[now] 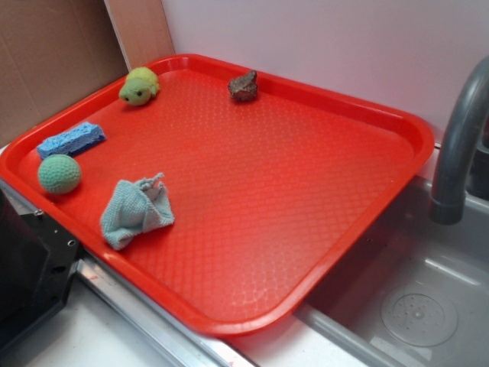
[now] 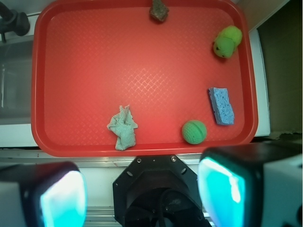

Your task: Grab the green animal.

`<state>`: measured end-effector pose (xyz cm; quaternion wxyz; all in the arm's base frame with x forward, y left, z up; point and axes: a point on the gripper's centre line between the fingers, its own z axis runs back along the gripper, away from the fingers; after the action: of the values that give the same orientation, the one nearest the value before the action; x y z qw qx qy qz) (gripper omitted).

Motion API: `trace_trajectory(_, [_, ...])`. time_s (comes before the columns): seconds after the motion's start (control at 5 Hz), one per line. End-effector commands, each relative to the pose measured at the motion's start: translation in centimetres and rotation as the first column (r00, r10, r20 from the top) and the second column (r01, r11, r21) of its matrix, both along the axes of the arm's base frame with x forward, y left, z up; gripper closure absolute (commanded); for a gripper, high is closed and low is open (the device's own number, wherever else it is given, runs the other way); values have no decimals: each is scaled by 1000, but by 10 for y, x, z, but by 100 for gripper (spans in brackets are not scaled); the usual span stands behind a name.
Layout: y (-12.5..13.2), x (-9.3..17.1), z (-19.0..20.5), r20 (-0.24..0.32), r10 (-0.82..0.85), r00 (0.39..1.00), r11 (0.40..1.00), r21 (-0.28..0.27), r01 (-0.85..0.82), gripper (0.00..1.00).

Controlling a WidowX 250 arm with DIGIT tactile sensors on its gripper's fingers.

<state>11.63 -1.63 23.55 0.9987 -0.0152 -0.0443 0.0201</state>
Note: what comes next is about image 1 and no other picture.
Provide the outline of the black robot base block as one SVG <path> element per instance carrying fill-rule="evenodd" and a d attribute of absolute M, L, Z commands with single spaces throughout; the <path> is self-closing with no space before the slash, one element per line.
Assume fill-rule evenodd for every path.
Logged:
<path fill-rule="evenodd" d="M 79 240 L 48 214 L 20 214 L 1 194 L 1 351 L 65 306 Z"/>

